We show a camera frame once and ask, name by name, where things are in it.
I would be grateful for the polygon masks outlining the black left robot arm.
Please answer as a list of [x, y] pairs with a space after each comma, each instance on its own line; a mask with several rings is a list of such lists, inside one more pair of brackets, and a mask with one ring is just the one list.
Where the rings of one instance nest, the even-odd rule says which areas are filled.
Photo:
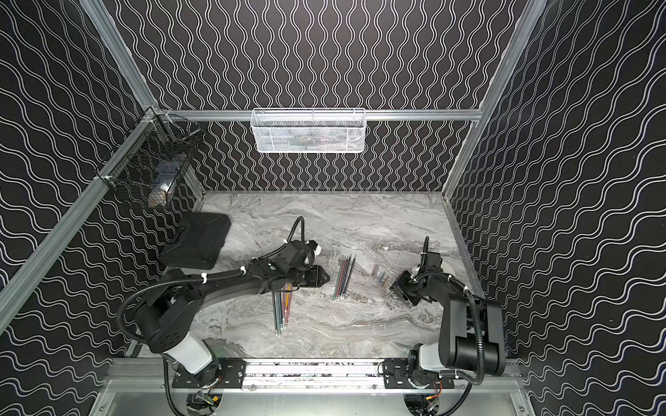
[[305, 218], [297, 217], [279, 248], [235, 269], [212, 274], [170, 270], [161, 281], [128, 296], [116, 313], [121, 333], [161, 355], [208, 386], [220, 377], [218, 359], [192, 332], [200, 310], [242, 296], [266, 293], [281, 297], [299, 289], [320, 288], [330, 281], [316, 264], [322, 247], [305, 236]]

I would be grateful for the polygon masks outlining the clear blue pencil cap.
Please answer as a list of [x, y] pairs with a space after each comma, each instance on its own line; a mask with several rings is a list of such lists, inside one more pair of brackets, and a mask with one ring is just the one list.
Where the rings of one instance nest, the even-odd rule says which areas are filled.
[[382, 271], [382, 272], [378, 275], [377, 280], [378, 280], [379, 284], [385, 284], [386, 281], [387, 281], [387, 278], [388, 278], [388, 272], [386, 272], [386, 271]]

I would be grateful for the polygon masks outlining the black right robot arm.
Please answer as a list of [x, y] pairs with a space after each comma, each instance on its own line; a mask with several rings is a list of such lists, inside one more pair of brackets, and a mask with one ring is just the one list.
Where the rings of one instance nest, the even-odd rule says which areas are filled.
[[487, 376], [504, 374], [501, 306], [476, 296], [464, 282], [445, 272], [442, 256], [429, 249], [428, 237], [420, 263], [402, 272], [390, 291], [410, 306], [428, 302], [442, 307], [437, 340], [417, 344], [409, 351], [407, 374], [416, 386], [436, 376], [461, 378], [478, 386]]

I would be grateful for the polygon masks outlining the black pencil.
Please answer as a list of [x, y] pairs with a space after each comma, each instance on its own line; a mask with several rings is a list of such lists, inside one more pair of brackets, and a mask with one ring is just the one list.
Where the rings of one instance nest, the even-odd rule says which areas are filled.
[[355, 269], [356, 261], [357, 261], [356, 256], [354, 256], [354, 258], [350, 261], [350, 265], [349, 265], [347, 275], [346, 275], [345, 281], [344, 281], [344, 286], [343, 286], [343, 289], [342, 289], [342, 297], [347, 296], [347, 292], [348, 292], [348, 289], [349, 289], [349, 286], [350, 286], [350, 279], [351, 279], [353, 271]]

